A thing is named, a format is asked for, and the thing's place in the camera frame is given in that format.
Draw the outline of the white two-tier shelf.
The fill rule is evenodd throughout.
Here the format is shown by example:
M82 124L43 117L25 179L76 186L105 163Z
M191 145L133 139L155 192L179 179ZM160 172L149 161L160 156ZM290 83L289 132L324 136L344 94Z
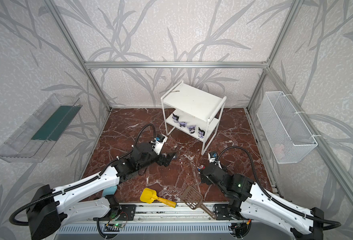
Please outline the white two-tier shelf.
M226 97L217 97L179 81L161 97L167 135L177 129L201 141L203 155L216 136L225 102ZM172 113L179 116L179 122L187 122L185 128L179 122L174 123ZM194 134L188 132L190 125L196 125ZM205 130L204 139L198 137L198 128Z

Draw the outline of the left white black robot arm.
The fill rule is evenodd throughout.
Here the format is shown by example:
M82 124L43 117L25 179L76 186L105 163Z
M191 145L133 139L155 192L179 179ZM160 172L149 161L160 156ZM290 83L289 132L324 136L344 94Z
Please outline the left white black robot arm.
M30 203L10 215L9 222L28 226L31 239L42 240L65 224L82 218L103 218L116 207L112 195L106 195L89 208L82 208L80 201L136 177L141 169L153 163L167 167L177 154L162 153L163 145L158 141L133 145L131 151L117 157L96 174L54 189L45 185L36 191Z

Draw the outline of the purple caped Kuromi figure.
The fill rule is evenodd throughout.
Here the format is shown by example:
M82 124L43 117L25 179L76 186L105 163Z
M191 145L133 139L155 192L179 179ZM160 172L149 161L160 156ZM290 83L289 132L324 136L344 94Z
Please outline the purple caped Kuromi figure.
M195 133L195 128L196 128L196 125L187 126L188 132L190 134L194 134Z

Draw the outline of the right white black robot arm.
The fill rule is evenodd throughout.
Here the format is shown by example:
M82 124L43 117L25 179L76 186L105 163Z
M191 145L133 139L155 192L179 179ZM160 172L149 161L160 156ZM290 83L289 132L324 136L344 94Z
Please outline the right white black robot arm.
M215 211L218 218L256 220L297 240L321 240L323 232L341 226L324 218L319 208L307 209L292 204L260 187L242 174L229 174L210 163L200 171L201 182L215 185L229 199Z

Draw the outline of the yellow toy shovel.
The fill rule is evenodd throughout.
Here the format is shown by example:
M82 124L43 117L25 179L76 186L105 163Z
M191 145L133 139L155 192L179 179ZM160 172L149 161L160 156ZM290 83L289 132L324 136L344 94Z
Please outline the yellow toy shovel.
M159 201L169 207L172 208L176 208L177 203L167 200L167 199L163 199L157 196L157 192L155 190L149 189L149 188L145 188L140 196L140 201L147 203L147 204L151 204L154 201Z

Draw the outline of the dark purple small figure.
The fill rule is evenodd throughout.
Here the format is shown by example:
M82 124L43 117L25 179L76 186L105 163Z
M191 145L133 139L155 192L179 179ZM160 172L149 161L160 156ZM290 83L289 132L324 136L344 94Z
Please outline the dark purple small figure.
M187 125L187 122L179 122L179 126L180 126L181 128L185 128L186 125Z

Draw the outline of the small circuit board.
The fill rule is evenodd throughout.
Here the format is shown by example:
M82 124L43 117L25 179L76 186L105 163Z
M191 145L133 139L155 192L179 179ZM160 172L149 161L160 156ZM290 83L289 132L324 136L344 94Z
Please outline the small circuit board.
M105 224L105 231L114 232L123 229L126 226L126 223L114 223L114 224Z

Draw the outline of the brown slotted toy spatula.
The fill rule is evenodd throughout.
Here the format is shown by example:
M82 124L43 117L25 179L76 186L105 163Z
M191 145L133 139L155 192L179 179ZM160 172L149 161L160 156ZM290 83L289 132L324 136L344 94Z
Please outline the brown slotted toy spatula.
M203 196L192 186L188 186L180 199L192 210L198 208L205 211L212 219L216 220L216 215L203 204Z

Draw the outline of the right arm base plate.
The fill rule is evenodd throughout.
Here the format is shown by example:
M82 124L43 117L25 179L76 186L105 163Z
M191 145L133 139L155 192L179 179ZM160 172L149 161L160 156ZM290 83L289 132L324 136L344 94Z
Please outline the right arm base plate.
M228 204L214 204L213 212L216 215L216 219L218 221L233 220L228 211Z

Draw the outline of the black purple Kuromi figure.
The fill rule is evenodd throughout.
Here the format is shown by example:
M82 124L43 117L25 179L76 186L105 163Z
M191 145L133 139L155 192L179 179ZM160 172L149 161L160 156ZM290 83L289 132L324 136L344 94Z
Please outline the black purple Kuromi figure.
M173 119L174 123L179 122L179 116L175 115L174 113L172 113L172 119Z

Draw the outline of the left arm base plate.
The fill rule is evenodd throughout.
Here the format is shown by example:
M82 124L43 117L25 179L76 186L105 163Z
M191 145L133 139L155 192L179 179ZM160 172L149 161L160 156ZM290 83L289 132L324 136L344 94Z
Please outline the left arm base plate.
M105 216L110 221L133 221L136 213L136 205L112 206Z

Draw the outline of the clear plastic wall bin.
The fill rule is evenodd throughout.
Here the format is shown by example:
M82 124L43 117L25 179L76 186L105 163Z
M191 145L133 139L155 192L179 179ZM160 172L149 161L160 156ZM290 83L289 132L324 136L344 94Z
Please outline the clear plastic wall bin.
M1 146L8 163L41 163L82 108L79 97L52 94Z

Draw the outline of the pink item in basket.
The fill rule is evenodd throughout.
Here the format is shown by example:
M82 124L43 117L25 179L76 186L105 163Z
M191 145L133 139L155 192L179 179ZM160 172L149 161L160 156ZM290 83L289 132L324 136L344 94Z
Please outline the pink item in basket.
M273 153L278 161L281 161L285 157L285 146L283 144L275 144L273 147Z

